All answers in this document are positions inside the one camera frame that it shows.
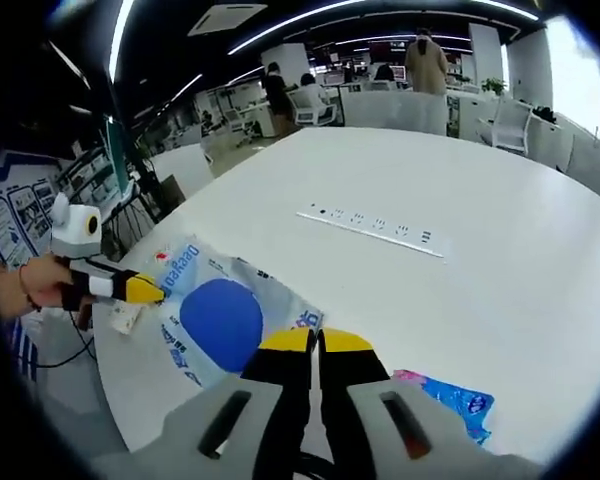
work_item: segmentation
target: wrist bracelet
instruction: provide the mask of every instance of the wrist bracelet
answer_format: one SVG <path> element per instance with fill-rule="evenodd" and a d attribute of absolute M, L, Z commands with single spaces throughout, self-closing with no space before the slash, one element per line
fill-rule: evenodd
<path fill-rule="evenodd" d="M 33 301 L 31 295 L 29 295 L 29 292 L 27 292 L 27 288 L 24 284 L 24 281 L 22 280 L 22 270 L 24 269 L 24 267 L 26 267 L 26 265 L 20 265 L 20 268 L 18 268 L 18 281 L 20 282 L 20 290 L 22 290 L 22 293 L 25 294 L 29 306 L 36 312 L 39 312 L 42 307 Z"/>

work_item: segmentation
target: blue packaging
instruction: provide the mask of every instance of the blue packaging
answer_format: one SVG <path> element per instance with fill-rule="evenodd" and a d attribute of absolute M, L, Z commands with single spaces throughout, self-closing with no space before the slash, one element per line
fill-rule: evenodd
<path fill-rule="evenodd" d="M 482 426 L 494 402 L 493 396 L 488 393 L 467 390 L 410 370 L 394 370 L 393 378 L 418 385 L 431 397 L 460 415 L 464 420 L 467 433 L 478 445 L 482 445 L 491 436 L 491 432 Z"/>

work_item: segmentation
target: round white table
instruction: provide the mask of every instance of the round white table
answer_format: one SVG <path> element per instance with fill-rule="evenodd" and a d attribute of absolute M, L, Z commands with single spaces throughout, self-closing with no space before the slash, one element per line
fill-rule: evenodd
<path fill-rule="evenodd" d="M 444 259 L 296 216 L 314 202 L 445 235 Z M 492 394 L 485 447 L 548 462 L 600 398 L 600 197 L 547 167 L 446 137 L 307 128 L 189 199 L 125 258 L 195 233 L 409 369 Z M 94 310 L 98 365 L 130 450 L 197 393 L 157 320 Z"/>

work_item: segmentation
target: electrical outlet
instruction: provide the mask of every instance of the electrical outlet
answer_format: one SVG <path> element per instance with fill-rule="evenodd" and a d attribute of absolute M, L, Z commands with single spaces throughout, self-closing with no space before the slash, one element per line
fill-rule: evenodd
<path fill-rule="evenodd" d="M 443 258 L 448 244 L 445 238 L 430 229 L 420 229 L 406 222 L 393 222 L 385 217 L 367 215 L 356 210 L 347 211 L 313 203 L 310 207 L 298 211 L 297 215 L 435 257 Z"/>

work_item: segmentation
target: air conditioning vent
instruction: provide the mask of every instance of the air conditioning vent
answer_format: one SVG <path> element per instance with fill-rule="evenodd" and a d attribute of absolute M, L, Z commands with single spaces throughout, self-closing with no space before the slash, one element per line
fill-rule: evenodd
<path fill-rule="evenodd" d="M 259 4 L 214 5 L 193 26 L 188 36 L 232 30 L 267 8 Z"/>

